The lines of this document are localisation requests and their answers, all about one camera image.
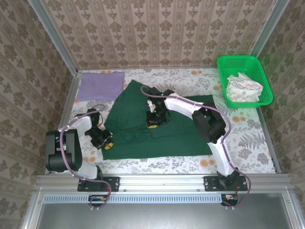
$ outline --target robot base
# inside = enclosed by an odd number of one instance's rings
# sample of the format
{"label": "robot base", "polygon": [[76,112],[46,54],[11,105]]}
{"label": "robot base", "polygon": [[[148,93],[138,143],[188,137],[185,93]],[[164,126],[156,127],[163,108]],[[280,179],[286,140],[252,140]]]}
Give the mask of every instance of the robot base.
{"label": "robot base", "polygon": [[234,192],[236,191],[236,186],[239,191],[248,190],[246,178],[244,176],[238,176],[235,182],[226,188],[223,188],[223,186],[221,186],[218,176],[203,177],[203,180],[204,180],[204,189],[206,192],[217,192],[224,190]]}
{"label": "robot base", "polygon": [[[111,192],[118,192],[120,187],[120,177],[103,177],[111,186]],[[78,192],[107,192],[107,187],[103,183],[79,180]]]}

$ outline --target dark green towel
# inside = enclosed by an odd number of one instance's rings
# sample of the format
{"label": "dark green towel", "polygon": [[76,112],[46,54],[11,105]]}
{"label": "dark green towel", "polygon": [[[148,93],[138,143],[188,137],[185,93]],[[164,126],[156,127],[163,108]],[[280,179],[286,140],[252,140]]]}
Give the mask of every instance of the dark green towel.
{"label": "dark green towel", "polygon": [[[106,129],[113,133],[113,147],[102,151],[104,160],[212,154],[198,136],[193,121],[183,114],[171,111],[171,120],[167,124],[147,128],[147,97],[141,93],[141,86],[132,80],[115,100],[105,122]],[[187,98],[213,102],[211,95]]]}

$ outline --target lavender towel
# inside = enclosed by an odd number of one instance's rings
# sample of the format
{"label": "lavender towel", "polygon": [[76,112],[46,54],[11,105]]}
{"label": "lavender towel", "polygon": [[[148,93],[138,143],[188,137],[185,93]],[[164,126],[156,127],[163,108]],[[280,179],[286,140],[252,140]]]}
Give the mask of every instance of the lavender towel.
{"label": "lavender towel", "polygon": [[124,73],[83,73],[78,101],[115,100],[124,90]]}

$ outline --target white cloth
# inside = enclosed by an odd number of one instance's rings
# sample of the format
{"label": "white cloth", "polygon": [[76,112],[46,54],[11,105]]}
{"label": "white cloth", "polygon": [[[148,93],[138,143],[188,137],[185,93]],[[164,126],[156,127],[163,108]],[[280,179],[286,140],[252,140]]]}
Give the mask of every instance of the white cloth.
{"label": "white cloth", "polygon": [[226,88],[227,97],[232,102],[258,102],[263,91],[263,86],[251,80],[247,75],[238,73],[238,77],[230,75]]}

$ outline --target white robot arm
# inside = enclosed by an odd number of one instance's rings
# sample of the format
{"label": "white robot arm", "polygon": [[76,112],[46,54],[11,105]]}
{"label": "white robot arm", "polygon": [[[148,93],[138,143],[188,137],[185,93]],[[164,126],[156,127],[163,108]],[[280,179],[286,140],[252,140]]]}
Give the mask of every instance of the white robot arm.
{"label": "white robot arm", "polygon": [[[231,186],[239,173],[234,169],[226,143],[223,141],[225,122],[221,115],[216,111],[200,107],[203,103],[183,98],[171,90],[161,93],[156,88],[151,88],[146,95],[149,97],[147,104],[150,109],[146,113],[147,127],[156,128],[166,123],[165,114],[168,111],[176,111],[192,119],[198,135],[208,144],[215,158],[221,185],[224,188]],[[213,103],[204,105],[215,108]]]}
{"label": "white robot arm", "polygon": [[[89,109],[88,112],[95,113],[80,118],[64,130],[63,149],[67,162],[75,175],[88,179],[102,179],[101,169],[83,160],[79,138],[84,134],[89,135],[94,147],[107,150],[113,145],[112,134],[98,127],[100,114],[95,109]],[[46,134],[46,168],[58,173],[69,172],[61,154],[59,139],[61,131],[62,129],[59,129]]]}
{"label": "white robot arm", "polygon": [[[170,94],[175,97],[181,97],[176,93]],[[189,101],[193,104],[203,104],[203,103],[198,103],[186,98],[183,98],[185,101]],[[194,114],[195,111],[198,111],[201,109],[199,106],[191,105],[190,103],[184,102],[182,100],[174,99],[174,98],[167,98],[164,101],[165,106],[168,110],[170,111],[176,111],[179,112],[190,119],[193,119],[192,115]],[[221,144],[223,136],[221,136],[216,143],[208,142],[208,146],[211,149],[211,152],[215,158],[216,165],[217,165],[217,171],[222,174],[223,176],[228,176],[234,172],[233,168],[229,165],[228,160],[226,158],[226,155],[224,153],[223,146]]]}

